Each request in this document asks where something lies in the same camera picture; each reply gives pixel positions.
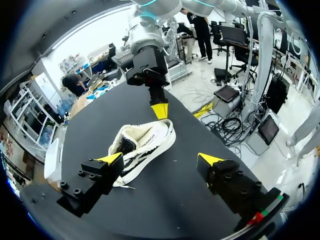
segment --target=white floor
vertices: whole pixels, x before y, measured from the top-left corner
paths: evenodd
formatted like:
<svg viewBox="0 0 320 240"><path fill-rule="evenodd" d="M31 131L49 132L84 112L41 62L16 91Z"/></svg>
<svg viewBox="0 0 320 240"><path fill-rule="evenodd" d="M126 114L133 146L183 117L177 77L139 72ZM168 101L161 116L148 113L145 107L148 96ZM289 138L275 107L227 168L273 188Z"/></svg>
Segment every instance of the white floor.
<svg viewBox="0 0 320 240"><path fill-rule="evenodd" d="M195 46L195 52L199 54L198 46ZM229 58L229 66L231 62L233 65L242 65L241 62L235 59L232 61L232 55ZM205 60L200 62L195 59L187 67L190 71L193 71L193 75L178 80L170 92L193 112L203 106L204 103L212 100L213 92L220 88L213 84L211 79L213 79L214 68L224 69L226 67L226 53L222 52L220 56L217 56L217 51L214 51L212 64L207 64ZM233 74L237 70L238 68L233 68L229 72ZM244 75L244 73L239 74L240 82ZM292 83L287 76L285 78L290 84ZM309 102L311 101L296 91L295 86L290 85L288 100L278 113L280 131L270 148L264 154L257 156L250 152L245 143L238 146L241 150L242 161L251 169L267 190L276 187L290 195L288 207L294 206L301 201L302 188L298 189L298 185L304 183L307 186L315 170L314 152L302 161L300 167L297 167L297 154L294 155L292 149L285 144L289 136L308 117L312 108ZM212 119L208 117L204 122L210 121ZM308 136L297 144L295 153L302 149L310 137ZM237 149L231 147L230 150L240 157Z"/></svg>

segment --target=round black platform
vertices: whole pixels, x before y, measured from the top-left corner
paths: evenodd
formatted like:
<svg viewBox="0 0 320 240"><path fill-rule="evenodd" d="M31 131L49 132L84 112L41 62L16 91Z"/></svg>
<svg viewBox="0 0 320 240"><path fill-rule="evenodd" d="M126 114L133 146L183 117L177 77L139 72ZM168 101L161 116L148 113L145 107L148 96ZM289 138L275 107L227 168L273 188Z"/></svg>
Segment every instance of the round black platform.
<svg viewBox="0 0 320 240"><path fill-rule="evenodd" d="M113 188L82 219L115 234L144 239L225 238L234 233L240 217L210 193L197 172L197 154L232 158L244 174L256 178L181 102L168 92L166 97L174 145L129 184L135 189ZM147 87L122 83L79 112L66 132L62 179L77 174L85 159L106 156L123 125L156 121L149 100Z"/></svg>

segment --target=person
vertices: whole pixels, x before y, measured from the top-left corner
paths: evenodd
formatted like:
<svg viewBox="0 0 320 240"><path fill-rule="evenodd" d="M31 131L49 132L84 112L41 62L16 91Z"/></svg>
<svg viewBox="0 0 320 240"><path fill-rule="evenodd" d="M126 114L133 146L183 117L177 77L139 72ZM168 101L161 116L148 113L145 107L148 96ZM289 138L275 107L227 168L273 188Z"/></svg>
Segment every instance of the person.
<svg viewBox="0 0 320 240"><path fill-rule="evenodd" d="M187 47L187 54L186 54L186 59L185 61L188 63L192 60L192 53L193 53L193 49L194 49L194 45L195 45L195 37L194 37L194 33L187 28L183 23L178 23L179 27L177 28L177 33L186 33L189 35L188 38L184 38L182 40L183 45L186 45Z"/></svg>
<svg viewBox="0 0 320 240"><path fill-rule="evenodd" d="M212 64L212 47L210 41L208 18L192 14L184 8L182 8L180 12L187 16L190 24L194 25L201 53L201 58L199 60L204 60L207 58L208 64Z"/></svg>
<svg viewBox="0 0 320 240"><path fill-rule="evenodd" d="M70 90L74 95L80 97L83 93L88 91L88 88L81 81L81 78L78 74L69 73L62 79L62 85Z"/></svg>
<svg viewBox="0 0 320 240"><path fill-rule="evenodd" d="M311 139L304 145L297 157L296 165L299 167L300 162L305 155L320 145L320 98L315 102L308 118L294 132L294 134L286 141L288 147L297 145L302 139L306 138L316 127Z"/></svg>

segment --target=black pants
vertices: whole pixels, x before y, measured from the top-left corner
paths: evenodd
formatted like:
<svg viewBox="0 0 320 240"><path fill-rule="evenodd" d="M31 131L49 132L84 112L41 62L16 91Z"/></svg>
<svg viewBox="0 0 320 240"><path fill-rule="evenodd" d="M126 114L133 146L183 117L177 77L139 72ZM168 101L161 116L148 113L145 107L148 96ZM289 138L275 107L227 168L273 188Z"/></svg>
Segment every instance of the black pants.
<svg viewBox="0 0 320 240"><path fill-rule="evenodd" d="M200 48L201 57L208 57L208 60L212 59L212 47L209 34L197 34L198 44Z"/></svg>

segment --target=black shirt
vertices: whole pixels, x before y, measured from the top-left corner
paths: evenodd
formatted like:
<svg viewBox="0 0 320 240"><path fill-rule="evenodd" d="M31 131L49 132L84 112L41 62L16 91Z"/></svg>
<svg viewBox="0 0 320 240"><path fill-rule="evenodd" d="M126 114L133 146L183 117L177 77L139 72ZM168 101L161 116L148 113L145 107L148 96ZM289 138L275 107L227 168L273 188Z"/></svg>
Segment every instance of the black shirt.
<svg viewBox="0 0 320 240"><path fill-rule="evenodd" d="M81 81L79 75L70 73L62 79L62 84L74 95L80 97L84 93L84 89L78 85L79 81Z"/></svg>
<svg viewBox="0 0 320 240"><path fill-rule="evenodd" d="M194 24L194 29L197 37L202 37L206 35L210 35L208 23L205 18L202 16L197 16L191 12L186 14L190 24Z"/></svg>

